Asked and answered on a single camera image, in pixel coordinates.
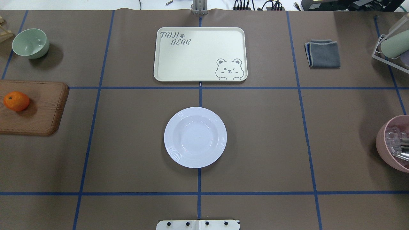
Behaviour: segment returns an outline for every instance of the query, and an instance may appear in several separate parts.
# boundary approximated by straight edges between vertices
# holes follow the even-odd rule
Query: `white plate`
[[[238,27],[163,27],[156,35],[158,81],[243,81],[244,31]]]
[[[169,156],[188,168],[202,168],[223,153],[227,132],[223,121],[212,111],[186,108],[176,113],[165,128],[164,142]]]

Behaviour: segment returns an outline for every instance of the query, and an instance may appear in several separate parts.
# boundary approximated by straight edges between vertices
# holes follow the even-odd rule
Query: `gray towel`
[[[336,41],[311,39],[311,42],[305,44],[305,49],[310,67],[341,67]]]

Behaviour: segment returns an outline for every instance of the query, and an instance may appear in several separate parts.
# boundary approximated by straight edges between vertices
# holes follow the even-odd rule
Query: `wooden stand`
[[[0,16],[0,23],[3,23],[4,19]],[[4,27],[0,25],[0,42],[3,42],[6,39],[9,39],[13,36],[11,30],[6,30]]]

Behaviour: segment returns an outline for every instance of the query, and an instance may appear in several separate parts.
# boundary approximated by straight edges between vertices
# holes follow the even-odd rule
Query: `wooden cutting board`
[[[30,98],[21,112],[6,108],[3,98],[20,91]],[[0,133],[51,135],[59,127],[68,97],[68,86],[62,82],[0,80]]]

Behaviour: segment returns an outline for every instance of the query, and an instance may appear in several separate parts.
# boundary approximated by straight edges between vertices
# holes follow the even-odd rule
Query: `orange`
[[[30,98],[22,92],[14,91],[4,97],[3,104],[13,111],[22,111],[30,104]]]

